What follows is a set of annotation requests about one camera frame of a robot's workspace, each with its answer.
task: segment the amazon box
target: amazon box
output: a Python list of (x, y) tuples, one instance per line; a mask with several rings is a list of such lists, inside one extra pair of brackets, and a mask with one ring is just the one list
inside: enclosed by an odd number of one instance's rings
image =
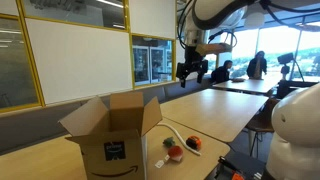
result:
[(145, 134), (162, 119), (158, 99), (146, 106), (141, 92), (110, 95), (110, 109), (99, 97), (59, 122), (80, 146), (87, 178), (146, 179)]

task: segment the white cable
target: white cable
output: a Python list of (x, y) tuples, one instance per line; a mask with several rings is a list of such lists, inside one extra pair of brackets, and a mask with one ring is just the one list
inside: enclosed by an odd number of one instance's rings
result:
[(201, 156), (201, 153), (190, 148), (185, 142), (184, 140), (182, 139), (182, 137), (180, 136), (180, 134), (178, 133), (178, 131), (176, 129), (174, 129), (174, 127), (170, 126), (169, 124), (166, 124), (166, 123), (158, 123), (157, 126), (166, 126), (168, 127), (169, 129), (171, 129), (175, 134), (176, 136), (178, 137), (178, 139), (180, 140), (180, 142), (182, 143), (182, 145), (188, 149), (189, 151), (191, 151), (192, 153), (198, 155), (198, 156)]

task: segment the wooden table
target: wooden table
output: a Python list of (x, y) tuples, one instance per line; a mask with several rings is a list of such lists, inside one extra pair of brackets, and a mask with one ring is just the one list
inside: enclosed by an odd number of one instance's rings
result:
[[(155, 163), (166, 156), (167, 149), (162, 146), (165, 138), (174, 137), (176, 144), (180, 145), (171, 130), (156, 126), (147, 133), (148, 179), (204, 179), (218, 164), (219, 156), (225, 156), (230, 150), (227, 145), (172, 121), (163, 120), (161, 123), (176, 128), (184, 139), (190, 135), (199, 136), (203, 141), (202, 156), (183, 148), (180, 163), (169, 160), (161, 168), (155, 167)], [(64, 137), (0, 156), (0, 179), (85, 180), (79, 146)]]
[(243, 82), (232, 82), (231, 80), (212, 85), (214, 89), (227, 89), (236, 90), (247, 93), (262, 93), (266, 94), (270, 89), (277, 85), (279, 81), (277, 80), (254, 80), (246, 79)]
[(206, 89), (161, 104), (162, 115), (223, 142), (232, 142), (267, 101), (265, 96)]

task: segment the ceiling light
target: ceiling light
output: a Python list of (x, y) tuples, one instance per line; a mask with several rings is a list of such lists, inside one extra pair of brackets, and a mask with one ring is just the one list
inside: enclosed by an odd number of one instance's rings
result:
[(13, 33), (13, 34), (21, 34), (20, 31), (9, 31), (9, 30), (0, 30), (2, 33)]
[(10, 40), (0, 40), (0, 42), (12, 42)]
[(114, 24), (113, 27), (124, 28), (124, 26)]
[(119, 7), (119, 8), (123, 8), (122, 5), (116, 4), (116, 3), (113, 3), (113, 2), (110, 2), (110, 1), (106, 1), (106, 0), (97, 0), (97, 1), (102, 2), (102, 3), (105, 3), (105, 4), (109, 4), (109, 5), (111, 5), (111, 6), (116, 6), (116, 7)]

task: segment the chair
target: chair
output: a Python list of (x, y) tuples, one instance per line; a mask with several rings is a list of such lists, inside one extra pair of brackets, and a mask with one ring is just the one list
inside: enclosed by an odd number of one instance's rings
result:
[(280, 101), (279, 99), (269, 98), (267, 100), (267, 102), (265, 103), (264, 107), (262, 108), (262, 110), (260, 112), (258, 112), (256, 115), (254, 115), (251, 118), (251, 120), (249, 121), (249, 123), (246, 125), (246, 128), (248, 130), (255, 132), (253, 144), (252, 144), (252, 147), (250, 150), (250, 156), (252, 156), (255, 142), (257, 142), (256, 144), (257, 144), (257, 157), (258, 157), (258, 154), (259, 154), (258, 135), (259, 135), (259, 133), (261, 134), (261, 137), (262, 137), (262, 133), (273, 133), (274, 132), (274, 129), (271, 124), (271, 116), (272, 116), (273, 108), (276, 106), (276, 104), (279, 101)]

